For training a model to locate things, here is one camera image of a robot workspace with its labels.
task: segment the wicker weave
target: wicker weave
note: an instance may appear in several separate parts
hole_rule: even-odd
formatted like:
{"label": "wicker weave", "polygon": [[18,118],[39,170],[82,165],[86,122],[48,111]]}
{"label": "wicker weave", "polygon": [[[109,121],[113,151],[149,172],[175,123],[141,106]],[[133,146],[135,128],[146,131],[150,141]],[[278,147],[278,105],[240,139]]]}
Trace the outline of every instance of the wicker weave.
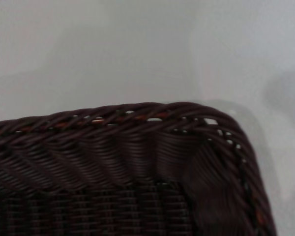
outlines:
{"label": "wicker weave", "polygon": [[251,145],[194,103],[0,122],[0,236],[276,236]]}

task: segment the brown wicker basket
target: brown wicker basket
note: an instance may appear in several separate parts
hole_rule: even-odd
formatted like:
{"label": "brown wicker basket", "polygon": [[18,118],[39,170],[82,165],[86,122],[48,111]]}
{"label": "brown wicker basket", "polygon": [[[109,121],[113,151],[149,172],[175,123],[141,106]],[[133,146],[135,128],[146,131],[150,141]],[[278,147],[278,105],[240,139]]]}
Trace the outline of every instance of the brown wicker basket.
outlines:
{"label": "brown wicker basket", "polygon": [[0,236],[275,236],[252,147],[194,103],[0,122]]}

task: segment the white wall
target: white wall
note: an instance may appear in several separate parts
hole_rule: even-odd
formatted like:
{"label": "white wall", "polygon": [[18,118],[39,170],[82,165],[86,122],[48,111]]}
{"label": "white wall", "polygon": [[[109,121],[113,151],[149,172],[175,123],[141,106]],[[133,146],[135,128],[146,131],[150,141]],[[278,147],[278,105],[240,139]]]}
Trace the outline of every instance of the white wall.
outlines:
{"label": "white wall", "polygon": [[295,0],[0,1],[0,120],[179,100],[239,120],[295,235]]}

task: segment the wicker basket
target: wicker basket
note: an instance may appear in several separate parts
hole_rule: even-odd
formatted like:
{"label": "wicker basket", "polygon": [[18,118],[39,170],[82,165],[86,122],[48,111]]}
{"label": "wicker basket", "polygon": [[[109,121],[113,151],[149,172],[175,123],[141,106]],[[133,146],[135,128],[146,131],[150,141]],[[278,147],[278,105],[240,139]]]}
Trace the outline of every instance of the wicker basket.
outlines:
{"label": "wicker basket", "polygon": [[252,147],[194,103],[0,122],[0,236],[275,236]]}

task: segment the braided rim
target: braided rim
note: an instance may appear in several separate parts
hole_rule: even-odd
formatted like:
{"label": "braided rim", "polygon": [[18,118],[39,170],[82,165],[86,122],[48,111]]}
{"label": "braided rim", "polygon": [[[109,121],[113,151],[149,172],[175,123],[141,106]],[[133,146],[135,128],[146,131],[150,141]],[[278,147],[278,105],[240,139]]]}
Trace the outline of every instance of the braided rim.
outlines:
{"label": "braided rim", "polygon": [[211,107],[188,102],[123,104],[0,121],[0,146],[28,140],[69,141],[81,136],[173,130],[204,135],[217,145],[226,158],[228,178],[234,187],[234,198],[241,209],[239,217],[247,235],[275,236],[253,148],[233,118]]}

